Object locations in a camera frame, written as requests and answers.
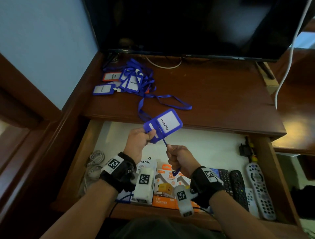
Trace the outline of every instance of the silver remote control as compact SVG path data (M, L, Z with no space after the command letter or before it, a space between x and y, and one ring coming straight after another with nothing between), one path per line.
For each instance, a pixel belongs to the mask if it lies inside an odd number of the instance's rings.
M259 165L257 163L249 163L246 166L246 172L254 189L257 205L263 218L271 221L275 220L276 213L267 191L264 175L262 174Z
M259 219L260 216L255 201L254 191L251 188L245 188L245 193L247 197L247 204L250 214Z

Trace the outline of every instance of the person's left hand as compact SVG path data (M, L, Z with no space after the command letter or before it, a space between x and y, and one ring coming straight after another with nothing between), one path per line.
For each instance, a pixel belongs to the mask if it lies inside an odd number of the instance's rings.
M136 164L141 161L142 150L156 134L156 130L151 130L146 134L144 128L131 130L127 139L124 154L131 157Z

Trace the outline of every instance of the black wrist brace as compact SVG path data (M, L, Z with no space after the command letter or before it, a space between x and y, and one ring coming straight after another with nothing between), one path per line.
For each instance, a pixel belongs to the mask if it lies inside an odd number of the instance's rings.
M191 192L198 193L192 201L203 208L209 207L209 200L218 191L224 190L223 182L209 168L201 166L190 176Z
M130 180L134 178L133 173L135 170L136 164L132 158L120 152L102 168L100 179L113 186L119 193L122 190L132 192L135 189L135 185Z

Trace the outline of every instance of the flat screen tv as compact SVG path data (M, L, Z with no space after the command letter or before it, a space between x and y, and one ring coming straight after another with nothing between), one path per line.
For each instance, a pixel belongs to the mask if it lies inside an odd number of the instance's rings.
M277 61L306 0L84 0L102 52ZM302 28L315 14L312 2Z

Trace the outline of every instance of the person's right hand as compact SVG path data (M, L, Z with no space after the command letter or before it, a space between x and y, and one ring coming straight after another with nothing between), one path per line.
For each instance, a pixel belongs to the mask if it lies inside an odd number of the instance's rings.
M185 146L168 144L166 154L172 169L180 168L180 172L188 178L201 166Z

